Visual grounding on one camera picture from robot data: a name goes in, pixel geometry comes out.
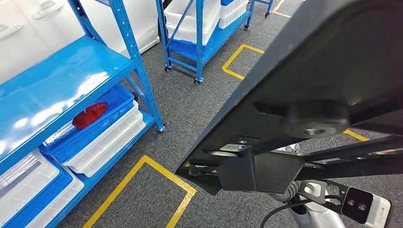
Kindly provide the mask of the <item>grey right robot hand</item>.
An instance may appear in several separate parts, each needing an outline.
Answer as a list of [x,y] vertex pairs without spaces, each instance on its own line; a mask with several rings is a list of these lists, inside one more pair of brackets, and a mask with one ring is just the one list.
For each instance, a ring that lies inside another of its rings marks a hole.
[[295,197],[295,195],[298,193],[298,190],[300,188],[300,181],[293,181],[290,186],[287,188],[285,193],[270,193],[269,195],[280,202],[286,202]]

